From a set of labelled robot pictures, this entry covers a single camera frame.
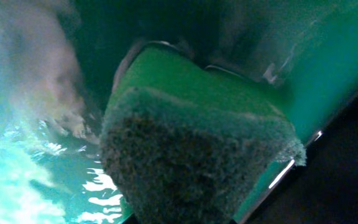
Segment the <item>green sponge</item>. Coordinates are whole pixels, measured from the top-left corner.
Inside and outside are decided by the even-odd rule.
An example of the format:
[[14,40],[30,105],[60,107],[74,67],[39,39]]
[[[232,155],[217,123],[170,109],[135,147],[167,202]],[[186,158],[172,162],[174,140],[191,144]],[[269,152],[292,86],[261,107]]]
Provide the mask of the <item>green sponge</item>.
[[118,66],[100,149],[140,223],[229,223],[271,163],[306,164],[272,92],[144,40]]

